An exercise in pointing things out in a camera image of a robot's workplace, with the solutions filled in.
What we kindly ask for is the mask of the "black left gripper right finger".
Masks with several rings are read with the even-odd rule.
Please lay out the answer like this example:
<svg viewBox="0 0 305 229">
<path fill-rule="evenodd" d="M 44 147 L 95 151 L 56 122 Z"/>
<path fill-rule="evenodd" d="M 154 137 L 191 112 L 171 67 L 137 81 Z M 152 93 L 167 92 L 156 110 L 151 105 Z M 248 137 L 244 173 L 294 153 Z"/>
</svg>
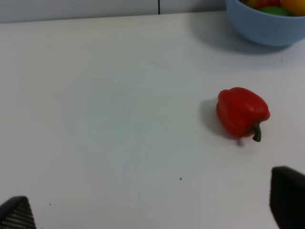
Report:
<svg viewBox="0 0 305 229">
<path fill-rule="evenodd" d="M 305 227 L 305 176 L 286 167 L 273 167 L 269 206 L 280 229 Z"/>
</svg>

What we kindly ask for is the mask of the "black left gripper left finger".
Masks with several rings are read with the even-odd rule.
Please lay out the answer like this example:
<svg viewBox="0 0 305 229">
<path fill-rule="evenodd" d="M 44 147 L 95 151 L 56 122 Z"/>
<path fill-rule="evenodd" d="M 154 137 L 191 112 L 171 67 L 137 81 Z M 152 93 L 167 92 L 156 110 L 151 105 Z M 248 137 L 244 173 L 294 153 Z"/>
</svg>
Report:
<svg viewBox="0 0 305 229">
<path fill-rule="evenodd" d="M 0 205 L 0 229 L 36 229 L 26 196 L 11 197 Z"/>
</svg>

